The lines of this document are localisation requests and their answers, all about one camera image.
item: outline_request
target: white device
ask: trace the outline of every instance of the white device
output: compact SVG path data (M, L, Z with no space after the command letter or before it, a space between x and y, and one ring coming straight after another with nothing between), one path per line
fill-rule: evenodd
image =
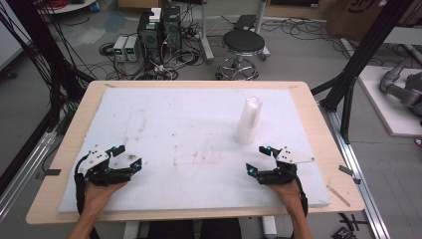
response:
M81 163L79 173L87 173L88 170L97 166L103 161L109 159L108 154L98 145L95 145L93 150L90 151L86 160Z
M308 154L302 153L299 150L284 147L283 150L277 155L277 161L286 162L286 163L301 163L301 162L311 162L315 159Z
M149 22L159 22L161 19L161 8L151 8L152 16L149 16Z
M264 236L267 239L277 238L276 218L274 216L263 216L262 218Z
M128 37L124 48L126 50L127 60L130 62L137 62L140 55L139 39L133 36Z
M117 62L127 61L126 50L124 46L126 45L127 37L118 37L117 41L112 47L114 50L114 58Z

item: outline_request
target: white foam board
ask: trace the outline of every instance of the white foam board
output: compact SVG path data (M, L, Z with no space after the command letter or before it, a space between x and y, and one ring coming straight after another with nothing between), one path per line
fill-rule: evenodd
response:
M263 101L260 127L252 144L241 145L234 131L249 97ZM110 161L114 168L127 167L133 155L143 160L142 171L111 198L111 211L280 206L270 188L247 175L246 162L275 168L260 145L313 155L285 90L108 89L75 161L95 144L125 145ZM310 206L328 205L317 164L300 164L299 175ZM77 211L72 175L60 211Z

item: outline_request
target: human hand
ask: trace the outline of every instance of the human hand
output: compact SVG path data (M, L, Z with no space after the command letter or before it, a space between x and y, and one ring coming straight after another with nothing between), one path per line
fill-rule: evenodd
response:
M100 217L111 196L126 184L127 182L123 182L104 187L95 186L88 181L83 213L89 213L96 217Z
M279 195L280 199L289 209L298 203L301 203L301 196L298 184L296 181L292 181L291 183L286 184L269 184L267 185L272 188L276 193Z
M311 239L311 230L302 208L301 191L298 183L294 180L287 184L271 184L268 186L277 192L280 199L286 205L286 209L292 218L295 238Z

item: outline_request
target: power supply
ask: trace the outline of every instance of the power supply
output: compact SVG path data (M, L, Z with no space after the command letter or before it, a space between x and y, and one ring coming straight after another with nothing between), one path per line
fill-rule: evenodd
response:
M130 62L137 62L140 55L139 40L137 37L129 36L126 41L126 56Z
M161 45L164 31L160 22L150 22L149 14L144 12L139 18L137 35L142 44L141 52L143 59L149 59L155 64L161 65Z
M124 46L126 45L127 37L118 37L117 41L112 47L114 50L114 58L117 62L127 61L126 50Z
M162 24L167 39L167 46L172 52L182 48L181 28L180 28L180 7L163 8Z

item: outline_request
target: stool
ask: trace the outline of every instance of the stool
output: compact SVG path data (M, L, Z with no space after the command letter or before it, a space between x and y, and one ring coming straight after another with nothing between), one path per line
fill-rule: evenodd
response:
M223 37L223 47L235 58L228 58L221 63L216 73L217 80L223 77L230 80L252 80L258 77L255 65L244 57L255 56L263 52L264 39L255 32L248 30L233 30Z

